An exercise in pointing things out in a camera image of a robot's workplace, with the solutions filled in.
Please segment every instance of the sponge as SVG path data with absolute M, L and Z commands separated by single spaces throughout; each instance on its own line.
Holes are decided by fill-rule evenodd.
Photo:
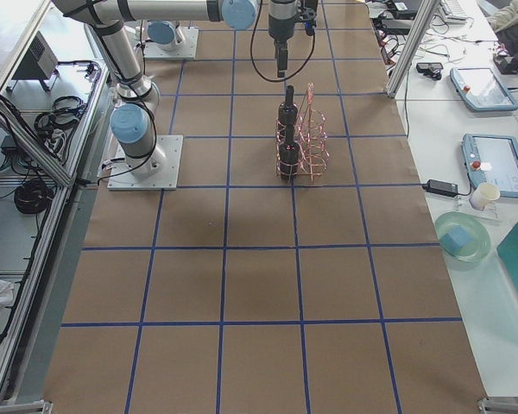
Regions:
M 474 240 L 462 226 L 455 226 L 439 239 L 441 246 L 449 254 L 455 255 L 464 246 Z

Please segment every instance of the white keyboard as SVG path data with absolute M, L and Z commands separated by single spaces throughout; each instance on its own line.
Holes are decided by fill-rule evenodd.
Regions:
M 439 13 L 446 23 L 464 23 L 468 19 L 458 0 L 441 0 Z

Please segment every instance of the white cup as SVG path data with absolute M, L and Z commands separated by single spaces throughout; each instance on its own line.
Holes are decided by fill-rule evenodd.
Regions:
M 501 191 L 499 187 L 491 183 L 482 183 L 470 196 L 470 204 L 473 209 L 483 210 L 485 206 L 499 199 Z

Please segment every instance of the white metal plate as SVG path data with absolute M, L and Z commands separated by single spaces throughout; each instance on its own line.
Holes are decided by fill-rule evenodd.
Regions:
M 115 164 L 111 168 L 111 175 L 124 173 L 112 177 L 108 181 L 110 190 L 174 190 L 179 179 L 180 154 L 182 153 L 182 135 L 158 135 L 157 146 L 167 155 L 167 164 L 160 171 L 145 179 L 127 172 L 129 168 L 124 163 Z M 124 157 L 121 146 L 117 149 L 116 157 Z
M 182 60 L 196 59 L 198 48 L 198 28 L 180 28 L 186 41 L 174 50 L 163 50 L 156 43 L 146 43 L 144 51 L 147 60 Z

